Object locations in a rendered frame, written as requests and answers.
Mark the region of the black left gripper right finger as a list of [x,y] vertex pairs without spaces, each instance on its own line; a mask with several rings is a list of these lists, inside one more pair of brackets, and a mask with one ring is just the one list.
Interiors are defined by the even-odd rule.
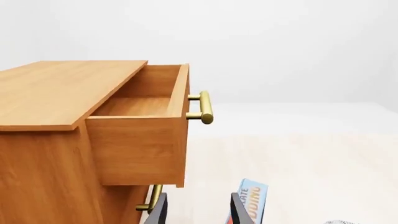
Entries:
[[230,214],[233,224],[262,224],[262,202],[258,192],[249,194],[243,204],[237,193],[231,194]]

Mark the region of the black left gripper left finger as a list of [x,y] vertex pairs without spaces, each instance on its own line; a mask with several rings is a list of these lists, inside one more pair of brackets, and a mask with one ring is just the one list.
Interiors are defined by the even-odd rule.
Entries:
[[165,224],[167,219],[167,194],[161,193],[155,207],[145,220],[144,224]]

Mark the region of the open wooden drawer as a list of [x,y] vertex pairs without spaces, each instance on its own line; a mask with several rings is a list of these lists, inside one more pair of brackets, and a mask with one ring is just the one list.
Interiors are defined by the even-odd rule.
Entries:
[[102,184],[184,186],[189,91],[188,65],[146,65],[86,119]]

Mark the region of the wooden cabinet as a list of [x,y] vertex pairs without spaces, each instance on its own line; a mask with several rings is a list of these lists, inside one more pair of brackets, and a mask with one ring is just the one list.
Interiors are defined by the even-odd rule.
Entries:
[[104,187],[86,119],[145,60],[38,61],[0,71],[0,224],[120,224],[131,191]]

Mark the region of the blue printed pudding box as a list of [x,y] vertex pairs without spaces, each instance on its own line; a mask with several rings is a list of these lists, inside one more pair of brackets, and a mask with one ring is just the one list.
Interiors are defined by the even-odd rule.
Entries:
[[240,201],[254,224],[262,224],[268,185],[254,180],[243,179],[238,188]]

